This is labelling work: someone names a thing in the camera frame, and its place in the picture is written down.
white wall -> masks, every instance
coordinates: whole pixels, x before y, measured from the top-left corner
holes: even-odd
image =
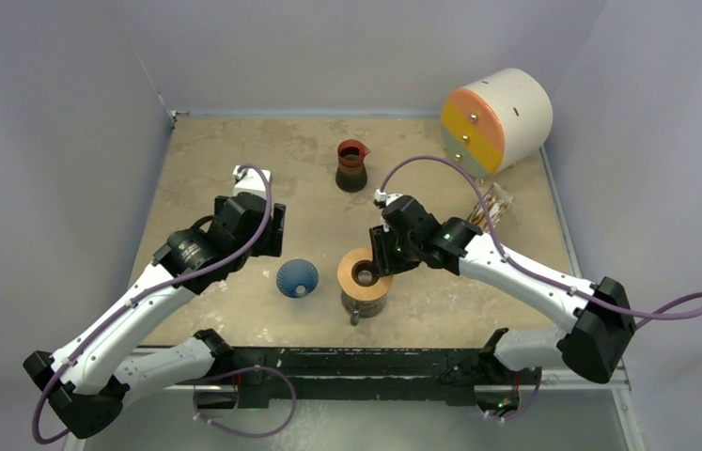
[[[702,1],[610,1],[554,96],[549,152],[584,273],[651,310],[702,289]],[[702,450],[702,318],[627,355],[651,449]]]
[[[125,288],[162,164],[166,114],[112,8],[0,2],[0,449],[37,448],[22,360]]]
[[[605,0],[116,0],[168,108],[437,116],[507,67],[553,92]]]

blue cone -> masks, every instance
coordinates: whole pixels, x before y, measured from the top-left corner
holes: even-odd
[[[289,298],[303,298],[318,285],[318,269],[306,260],[295,259],[281,265],[276,274],[276,286]]]

white cylinder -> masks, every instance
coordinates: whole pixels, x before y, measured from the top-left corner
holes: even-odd
[[[441,121],[447,156],[485,178],[541,147],[553,126],[553,107],[533,77],[505,69],[451,92]]]

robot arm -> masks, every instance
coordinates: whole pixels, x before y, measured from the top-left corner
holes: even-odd
[[[594,382],[610,380],[635,324],[622,316],[576,296],[586,293],[624,308],[624,288],[605,277],[598,285],[555,271],[504,248],[510,259],[527,270],[571,287],[563,290],[529,277],[509,264],[491,235],[460,218],[440,224],[409,195],[376,193],[382,225],[370,228],[373,269],[385,276],[406,272],[425,262],[430,268],[479,280],[527,303],[555,323],[541,331],[495,332],[487,348],[506,368],[564,364]]]
[[[135,283],[93,325],[55,352],[36,351],[24,361],[24,369],[41,390],[53,376],[59,378],[49,392],[49,404],[78,438],[106,428],[124,407],[147,394],[204,377],[231,355],[231,347],[217,333],[200,331],[169,350],[127,358],[165,318],[210,284],[240,270],[248,257],[281,256],[286,208],[275,204],[248,251],[215,271],[144,296],[149,288],[241,252],[257,232],[266,212],[264,183],[259,175],[237,169],[235,180],[233,196],[216,197],[213,215],[171,234]],[[69,362],[74,350],[93,334],[95,338]]]

beige table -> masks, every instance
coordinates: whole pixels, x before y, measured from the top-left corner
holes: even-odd
[[[336,146],[357,138],[371,149],[369,182],[361,193],[336,188]],[[349,325],[340,303],[336,265],[351,249],[369,246],[367,230],[380,212],[372,194],[403,159],[442,155],[439,123],[396,119],[181,118],[140,245],[133,277],[171,232],[212,213],[212,200],[231,193],[236,164],[273,171],[273,200],[287,205],[284,254],[253,258],[240,271],[163,322],[144,342],[174,345],[212,328],[232,345],[434,347],[482,346],[500,327],[534,328],[550,321],[501,291],[449,272],[421,267],[396,276],[375,318]],[[569,256],[538,154],[492,180],[514,196],[497,230],[505,245],[569,272]],[[387,186],[416,197],[437,219],[466,217],[475,197],[450,168],[412,163]],[[318,268],[317,289],[302,299],[281,295],[279,267],[305,258]]]

